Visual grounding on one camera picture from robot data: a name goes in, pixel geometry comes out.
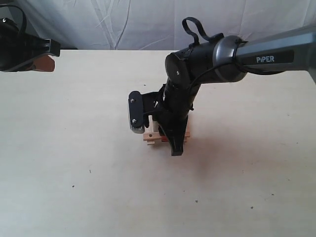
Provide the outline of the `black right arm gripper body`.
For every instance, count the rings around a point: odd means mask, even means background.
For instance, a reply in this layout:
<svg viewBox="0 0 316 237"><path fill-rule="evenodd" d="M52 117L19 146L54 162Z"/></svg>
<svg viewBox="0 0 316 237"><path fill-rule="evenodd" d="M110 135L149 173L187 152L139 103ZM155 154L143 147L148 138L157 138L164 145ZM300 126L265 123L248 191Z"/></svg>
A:
<svg viewBox="0 0 316 237"><path fill-rule="evenodd" d="M195 94L168 82L157 92L143 94L142 99L144 117L152 116L158 123L170 144L171 155L182 155L188 114L193 109Z"/></svg>

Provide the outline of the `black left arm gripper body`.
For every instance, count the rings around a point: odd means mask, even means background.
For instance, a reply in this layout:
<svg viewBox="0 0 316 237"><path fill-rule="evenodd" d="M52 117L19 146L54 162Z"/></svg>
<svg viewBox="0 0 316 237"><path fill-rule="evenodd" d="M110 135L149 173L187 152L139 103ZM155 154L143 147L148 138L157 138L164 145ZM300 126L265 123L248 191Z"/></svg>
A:
<svg viewBox="0 0 316 237"><path fill-rule="evenodd" d="M0 19L0 70L2 72L27 72L31 63L44 55L59 57L61 44L53 39L42 39L26 33L27 18L24 11L14 5L2 4L3 7L12 7L22 14L21 26L11 19Z"/></svg>

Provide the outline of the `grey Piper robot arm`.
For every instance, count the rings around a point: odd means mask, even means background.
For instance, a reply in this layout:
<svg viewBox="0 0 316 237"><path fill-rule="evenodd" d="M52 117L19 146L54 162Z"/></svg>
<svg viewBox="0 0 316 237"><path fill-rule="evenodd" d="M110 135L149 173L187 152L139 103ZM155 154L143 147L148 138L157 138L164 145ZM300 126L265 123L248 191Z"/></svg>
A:
<svg viewBox="0 0 316 237"><path fill-rule="evenodd" d="M122 49L180 47L178 28L193 41L165 60L157 92L129 96L131 130L158 123L171 153L183 153L188 113L202 84L237 82L246 74L307 71L316 75L316 5L303 0L4 0L21 23L0 19L0 69L37 71L35 61L63 46Z"/></svg>

